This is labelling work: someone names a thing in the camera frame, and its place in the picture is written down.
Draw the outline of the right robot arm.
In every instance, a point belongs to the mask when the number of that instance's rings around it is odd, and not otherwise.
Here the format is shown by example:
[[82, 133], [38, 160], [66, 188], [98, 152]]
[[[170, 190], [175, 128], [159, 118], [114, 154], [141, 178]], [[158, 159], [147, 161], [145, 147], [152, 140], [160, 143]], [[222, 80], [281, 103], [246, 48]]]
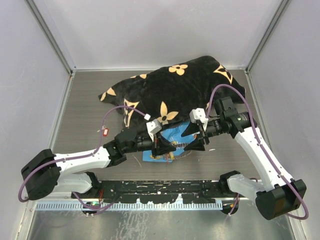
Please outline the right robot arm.
[[220, 176], [219, 191], [225, 197], [239, 194], [255, 203], [266, 220], [288, 215], [303, 201], [307, 186], [295, 180], [267, 146], [250, 111], [238, 112], [230, 97], [214, 103], [217, 119], [209, 120], [202, 108], [193, 109], [190, 123], [182, 136], [196, 134], [185, 150], [204, 151], [211, 137], [229, 134], [245, 151], [260, 181], [254, 181], [234, 170]]

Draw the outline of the large metal keyring with rings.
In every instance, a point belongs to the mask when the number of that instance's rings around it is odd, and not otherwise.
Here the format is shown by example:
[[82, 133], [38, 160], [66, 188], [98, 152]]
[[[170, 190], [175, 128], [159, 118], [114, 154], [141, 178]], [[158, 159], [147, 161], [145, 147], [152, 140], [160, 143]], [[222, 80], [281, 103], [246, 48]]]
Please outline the large metal keyring with rings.
[[188, 146], [188, 143], [173, 141], [171, 144], [175, 147], [175, 151], [162, 155], [162, 158], [167, 163], [172, 162], [173, 160], [182, 159], [191, 153], [191, 150], [184, 150], [184, 148]]

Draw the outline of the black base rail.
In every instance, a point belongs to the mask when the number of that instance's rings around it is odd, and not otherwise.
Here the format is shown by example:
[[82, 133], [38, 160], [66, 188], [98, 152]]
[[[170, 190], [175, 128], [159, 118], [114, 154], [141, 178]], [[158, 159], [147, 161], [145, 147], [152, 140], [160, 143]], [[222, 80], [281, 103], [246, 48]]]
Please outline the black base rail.
[[183, 204], [215, 203], [218, 198], [234, 199], [235, 192], [224, 190], [214, 180], [103, 180], [78, 196], [84, 199], [102, 197], [105, 203], [172, 204], [182, 197]]

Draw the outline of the black floral plush pillow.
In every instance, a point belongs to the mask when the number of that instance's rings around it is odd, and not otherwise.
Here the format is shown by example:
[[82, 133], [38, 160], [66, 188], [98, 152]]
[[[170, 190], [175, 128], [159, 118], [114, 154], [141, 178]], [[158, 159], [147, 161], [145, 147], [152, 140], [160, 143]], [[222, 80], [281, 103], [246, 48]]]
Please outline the black floral plush pillow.
[[231, 97], [235, 104], [243, 103], [246, 89], [214, 57], [204, 55], [121, 80], [98, 98], [118, 107], [123, 127], [145, 132], [146, 120], [140, 113], [167, 126], [186, 121], [191, 110], [208, 109], [212, 91], [218, 85], [233, 88], [219, 88], [216, 98]]

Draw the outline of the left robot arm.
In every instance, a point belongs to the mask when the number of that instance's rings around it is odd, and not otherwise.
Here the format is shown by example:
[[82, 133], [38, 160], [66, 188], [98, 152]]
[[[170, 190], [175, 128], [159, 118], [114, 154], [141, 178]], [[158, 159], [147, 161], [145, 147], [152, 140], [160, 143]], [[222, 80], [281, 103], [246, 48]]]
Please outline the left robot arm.
[[151, 151], [157, 157], [175, 150], [175, 146], [159, 132], [150, 137], [137, 133], [134, 128], [125, 128], [112, 141], [95, 150], [68, 154], [41, 150], [21, 169], [21, 189], [26, 190], [29, 201], [66, 192], [95, 198], [100, 193], [100, 185], [91, 169], [117, 166], [126, 161], [127, 153]]

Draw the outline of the red key tag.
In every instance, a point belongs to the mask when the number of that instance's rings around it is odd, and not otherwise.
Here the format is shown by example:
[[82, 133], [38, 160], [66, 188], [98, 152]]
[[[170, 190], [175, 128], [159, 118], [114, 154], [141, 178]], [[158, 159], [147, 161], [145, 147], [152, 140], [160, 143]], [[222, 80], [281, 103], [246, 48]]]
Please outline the red key tag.
[[107, 137], [109, 129], [105, 125], [103, 125], [97, 132], [101, 133], [103, 137]]

